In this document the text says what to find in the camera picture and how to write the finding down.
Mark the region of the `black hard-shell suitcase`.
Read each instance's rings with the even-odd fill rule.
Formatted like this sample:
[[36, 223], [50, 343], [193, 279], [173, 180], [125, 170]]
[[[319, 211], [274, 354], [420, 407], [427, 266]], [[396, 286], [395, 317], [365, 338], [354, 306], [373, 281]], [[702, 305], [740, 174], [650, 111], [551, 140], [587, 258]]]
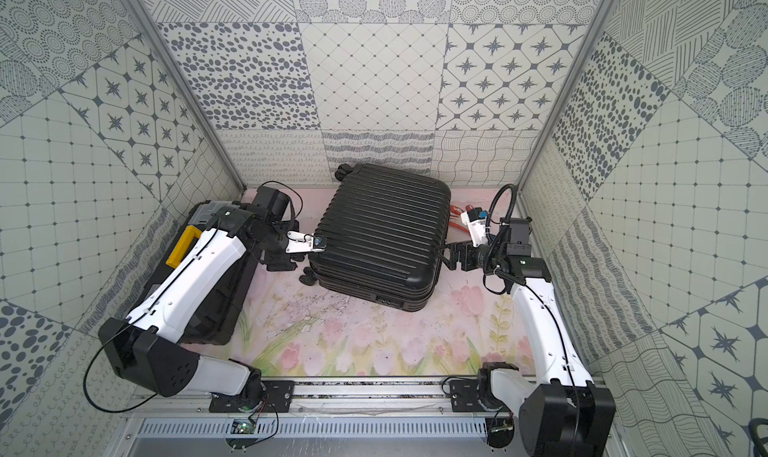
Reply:
[[437, 285], [451, 191], [434, 178], [363, 163], [340, 165], [309, 270], [331, 291], [418, 312]]

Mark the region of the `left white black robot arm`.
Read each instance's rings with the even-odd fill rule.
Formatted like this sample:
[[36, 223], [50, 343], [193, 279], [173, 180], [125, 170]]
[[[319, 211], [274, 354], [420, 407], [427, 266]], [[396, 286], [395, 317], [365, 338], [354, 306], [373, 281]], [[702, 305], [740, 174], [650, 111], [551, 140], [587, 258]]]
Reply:
[[322, 252], [320, 234], [281, 229], [264, 208], [218, 209], [171, 274], [125, 318], [99, 329], [101, 350], [119, 378], [155, 395], [203, 391], [233, 397], [245, 410], [264, 402], [261, 372], [246, 364], [192, 352], [179, 343], [200, 304], [230, 268], [247, 255]]

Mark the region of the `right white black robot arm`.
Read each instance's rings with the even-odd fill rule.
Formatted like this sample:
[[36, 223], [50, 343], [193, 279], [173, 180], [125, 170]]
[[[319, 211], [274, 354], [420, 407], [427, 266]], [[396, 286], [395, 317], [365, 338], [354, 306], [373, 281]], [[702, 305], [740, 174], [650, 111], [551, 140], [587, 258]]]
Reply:
[[615, 400], [578, 357], [545, 261], [513, 245], [494, 250], [466, 241], [447, 245], [443, 262], [451, 270], [480, 269], [499, 278], [521, 312], [532, 350], [535, 381], [504, 362], [484, 363], [473, 380], [477, 406], [492, 414], [486, 443], [503, 448], [520, 438], [529, 456], [603, 455]]

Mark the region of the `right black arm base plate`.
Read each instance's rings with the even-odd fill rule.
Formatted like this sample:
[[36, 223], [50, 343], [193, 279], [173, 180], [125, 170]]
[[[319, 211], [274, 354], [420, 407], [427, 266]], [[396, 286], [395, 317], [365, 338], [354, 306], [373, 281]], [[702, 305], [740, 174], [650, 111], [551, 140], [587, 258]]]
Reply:
[[481, 399], [479, 384], [476, 379], [449, 379], [445, 384], [454, 413], [496, 412], [499, 407], [492, 407]]

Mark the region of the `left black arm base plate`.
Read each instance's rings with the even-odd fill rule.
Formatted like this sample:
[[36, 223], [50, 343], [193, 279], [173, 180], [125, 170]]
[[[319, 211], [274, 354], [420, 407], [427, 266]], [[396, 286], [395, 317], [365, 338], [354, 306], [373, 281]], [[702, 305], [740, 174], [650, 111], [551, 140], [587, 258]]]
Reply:
[[293, 399], [296, 383], [292, 380], [261, 380], [250, 382], [238, 395], [214, 393], [210, 413], [252, 413], [262, 404], [268, 411], [287, 413]]

